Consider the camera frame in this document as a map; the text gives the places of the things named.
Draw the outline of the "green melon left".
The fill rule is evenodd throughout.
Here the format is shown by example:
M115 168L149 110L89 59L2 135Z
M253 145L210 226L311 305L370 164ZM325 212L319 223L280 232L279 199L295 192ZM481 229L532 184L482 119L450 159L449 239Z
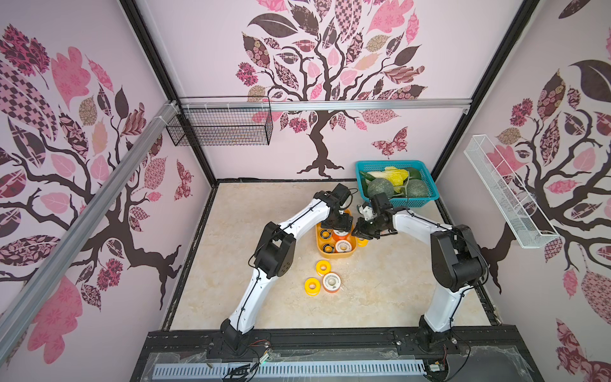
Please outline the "green melon left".
M392 198L395 195L393 184L385 178L374 178L367 185L367 196L373 198L378 194L385 194L386 197Z

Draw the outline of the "orange tape roll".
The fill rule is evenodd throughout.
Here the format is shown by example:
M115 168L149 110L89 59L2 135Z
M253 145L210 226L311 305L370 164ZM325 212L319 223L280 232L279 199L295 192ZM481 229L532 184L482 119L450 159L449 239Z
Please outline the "orange tape roll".
M353 245L348 240L340 240L335 243L336 253L348 253L353 251Z
M332 233L332 238L335 241L340 241L340 240L346 240L348 238L348 236L350 235L349 232L344 232L344 231L338 231L338 230L333 230Z
M323 276L322 288L328 293L337 293L341 289L342 281L340 275L329 272Z

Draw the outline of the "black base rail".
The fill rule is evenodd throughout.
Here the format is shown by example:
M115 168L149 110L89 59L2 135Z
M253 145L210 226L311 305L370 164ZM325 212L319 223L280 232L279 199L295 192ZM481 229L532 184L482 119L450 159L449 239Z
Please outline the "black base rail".
M540 381L542 375L514 326L458 326L439 350L415 343L416 327L254 329L235 352L220 330L157 331L147 335L132 373L151 380L157 364L243 363L221 380L201 381ZM420 360L423 376L262 378L266 361Z

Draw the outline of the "green melon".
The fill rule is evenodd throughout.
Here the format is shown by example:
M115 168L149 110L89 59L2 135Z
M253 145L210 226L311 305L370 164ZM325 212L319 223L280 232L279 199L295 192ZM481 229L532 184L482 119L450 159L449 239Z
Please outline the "green melon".
M367 196L373 198L378 194L385 194L386 197L392 198L395 195L393 184L385 178L374 178L367 185Z
M425 181L411 178L405 185L405 192L410 198L428 198L431 193Z

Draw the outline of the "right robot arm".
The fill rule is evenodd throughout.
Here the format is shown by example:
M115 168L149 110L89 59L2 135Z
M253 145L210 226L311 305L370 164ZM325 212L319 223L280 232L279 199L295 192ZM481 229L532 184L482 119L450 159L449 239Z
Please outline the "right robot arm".
M488 273L471 229L430 221L407 209L376 212L359 208L353 235L373 240L404 233L427 244L437 286L426 313L421 316L415 343L425 353L439 350L451 338L456 313L466 295Z

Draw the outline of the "yellow black tape roll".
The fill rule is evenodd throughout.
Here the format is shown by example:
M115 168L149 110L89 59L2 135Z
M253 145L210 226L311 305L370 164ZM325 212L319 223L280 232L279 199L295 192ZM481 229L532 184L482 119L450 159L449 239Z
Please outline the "yellow black tape roll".
M332 244L324 244L322 251L326 254L335 253L335 247Z
M329 240L332 235L332 232L326 229L321 230L319 233L319 237L321 237L323 240Z

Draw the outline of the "yellow plastic storage box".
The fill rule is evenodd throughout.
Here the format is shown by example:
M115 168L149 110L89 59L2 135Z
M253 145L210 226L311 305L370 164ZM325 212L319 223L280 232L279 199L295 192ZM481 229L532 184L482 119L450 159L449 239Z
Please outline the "yellow plastic storage box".
M329 229L322 223L315 226L315 239L318 251L326 259L348 258L357 249L357 239L350 232Z

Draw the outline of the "yellow tape roll bottom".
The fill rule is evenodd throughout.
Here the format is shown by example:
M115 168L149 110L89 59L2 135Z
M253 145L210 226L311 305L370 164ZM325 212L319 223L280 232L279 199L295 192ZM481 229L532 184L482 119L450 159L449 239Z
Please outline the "yellow tape roll bottom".
M317 296L321 292L321 282L317 278L308 278L304 284L304 290L308 296Z

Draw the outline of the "teal plastic basket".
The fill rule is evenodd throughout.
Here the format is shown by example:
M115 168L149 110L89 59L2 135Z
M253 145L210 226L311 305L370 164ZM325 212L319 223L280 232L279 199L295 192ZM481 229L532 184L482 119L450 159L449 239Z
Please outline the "teal plastic basket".
M439 199L426 165L418 160L359 161L355 165L361 197L385 192L394 207L421 208Z

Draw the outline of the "green melon right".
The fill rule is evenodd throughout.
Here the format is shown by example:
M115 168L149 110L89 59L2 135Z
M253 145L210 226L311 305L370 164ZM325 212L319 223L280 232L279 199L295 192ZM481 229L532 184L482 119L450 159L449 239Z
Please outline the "green melon right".
M410 198L428 198L431 193L425 181L411 178L405 185L405 192Z

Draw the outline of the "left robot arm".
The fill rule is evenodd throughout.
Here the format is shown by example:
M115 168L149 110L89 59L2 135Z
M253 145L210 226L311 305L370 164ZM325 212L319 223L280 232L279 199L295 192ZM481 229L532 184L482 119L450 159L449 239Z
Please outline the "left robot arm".
M282 223L265 225L249 264L251 280L234 312L221 323L221 334L229 349L245 350L247 334L275 282L284 276L294 262L297 242L317 224L331 230L346 232L353 218L345 212L352 200L351 190L337 185L331 191L319 191L311 202Z

